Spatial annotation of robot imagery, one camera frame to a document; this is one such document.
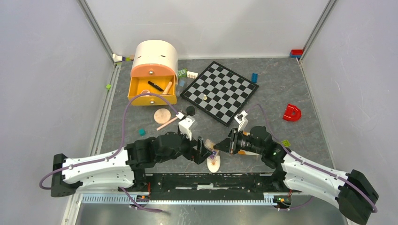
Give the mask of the black tube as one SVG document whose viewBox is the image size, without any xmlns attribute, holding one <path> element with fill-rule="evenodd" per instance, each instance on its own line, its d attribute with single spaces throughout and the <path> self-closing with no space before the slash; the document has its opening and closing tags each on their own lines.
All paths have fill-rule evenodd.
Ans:
<svg viewBox="0 0 398 225">
<path fill-rule="evenodd" d="M 150 86 L 152 86 L 153 88 L 155 88 L 156 90 L 158 90 L 158 91 L 161 91 L 161 92 L 164 91 L 163 88 L 161 88 L 160 86 L 158 86 L 157 84 L 155 84 L 155 83 L 153 83 L 153 82 L 151 82 L 151 81 L 148 81 L 147 83 L 148 83 Z"/>
</svg>

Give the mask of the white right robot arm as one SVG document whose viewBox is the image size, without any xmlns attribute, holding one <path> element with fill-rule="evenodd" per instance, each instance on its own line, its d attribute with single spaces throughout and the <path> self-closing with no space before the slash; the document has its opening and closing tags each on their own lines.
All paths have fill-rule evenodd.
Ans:
<svg viewBox="0 0 398 225">
<path fill-rule="evenodd" d="M 253 127 L 249 135 L 234 128 L 214 148 L 230 154 L 244 150 L 260 155 L 265 165 L 274 169 L 274 190 L 287 188 L 310 194 L 335 206 L 359 225 L 367 224 L 370 215 L 377 212 L 379 195 L 362 172 L 339 171 L 307 160 L 274 141 L 264 126 Z"/>
</svg>

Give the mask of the colourful eyeshadow palette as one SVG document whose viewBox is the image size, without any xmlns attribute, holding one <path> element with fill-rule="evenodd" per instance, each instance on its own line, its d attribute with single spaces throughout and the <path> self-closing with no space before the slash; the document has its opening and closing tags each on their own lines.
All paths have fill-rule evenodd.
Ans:
<svg viewBox="0 0 398 225">
<path fill-rule="evenodd" d="M 207 150 L 211 151 L 211 155 L 208 158 L 211 160 L 215 160 L 216 156 L 218 155 L 218 150 L 214 148 L 215 143 L 210 139 L 206 139 L 204 142 L 204 146 Z"/>
</svg>

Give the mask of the white orange sachet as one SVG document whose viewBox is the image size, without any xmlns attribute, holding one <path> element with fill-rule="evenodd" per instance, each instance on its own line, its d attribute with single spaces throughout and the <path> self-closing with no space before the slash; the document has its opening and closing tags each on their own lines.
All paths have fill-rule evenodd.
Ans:
<svg viewBox="0 0 398 225">
<path fill-rule="evenodd" d="M 238 151 L 238 154 L 240 154 L 240 155 L 253 155 L 253 156 L 259 155 L 258 153 L 254 153 L 254 152 L 250 152 L 250 151 L 245 151 L 245 150 L 240 150 L 240 151 Z"/>
</svg>

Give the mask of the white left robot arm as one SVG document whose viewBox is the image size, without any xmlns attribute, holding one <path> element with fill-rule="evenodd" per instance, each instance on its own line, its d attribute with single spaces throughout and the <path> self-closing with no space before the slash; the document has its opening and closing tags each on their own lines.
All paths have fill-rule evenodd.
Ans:
<svg viewBox="0 0 398 225">
<path fill-rule="evenodd" d="M 145 169 L 183 156 L 201 164 L 211 155 L 201 137 L 168 132 L 129 143 L 121 150 L 85 158 L 69 158 L 60 153 L 53 157 L 51 197 L 65 197 L 76 191 L 96 188 L 134 188 L 147 186 Z"/>
</svg>

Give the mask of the yellow drawer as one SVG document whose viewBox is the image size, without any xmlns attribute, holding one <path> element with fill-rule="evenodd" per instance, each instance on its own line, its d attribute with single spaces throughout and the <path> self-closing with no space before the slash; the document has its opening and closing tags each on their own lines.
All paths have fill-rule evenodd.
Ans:
<svg viewBox="0 0 398 225">
<path fill-rule="evenodd" d="M 161 88 L 165 89 L 167 84 L 172 81 L 173 85 L 167 95 L 163 95 L 161 91 L 156 90 L 150 86 L 147 82 L 151 81 Z M 169 103 L 175 105 L 177 103 L 177 97 L 175 94 L 177 79 L 175 75 L 172 76 L 154 76 L 154 77 L 131 77 L 130 87 L 128 91 L 128 100 L 133 99 L 136 95 L 141 94 L 142 90 L 149 90 L 151 93 L 158 94 L 165 98 Z M 136 98 L 132 103 L 136 106 L 150 106 L 150 105 L 166 105 L 164 100 L 161 100 L 157 96 L 144 95 Z"/>
</svg>

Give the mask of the wooden handle makeup brush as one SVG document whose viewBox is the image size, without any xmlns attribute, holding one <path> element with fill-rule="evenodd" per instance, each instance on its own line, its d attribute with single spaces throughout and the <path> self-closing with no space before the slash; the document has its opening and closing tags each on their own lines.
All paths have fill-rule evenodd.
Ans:
<svg viewBox="0 0 398 225">
<path fill-rule="evenodd" d="M 164 89 L 164 91 L 163 91 L 162 94 L 163 94 L 163 95 L 167 95 L 167 94 L 169 93 L 169 91 L 170 91 L 172 85 L 173 85 L 173 82 L 170 81 L 170 82 L 167 84 L 167 86 L 166 86 L 166 88 Z"/>
</svg>

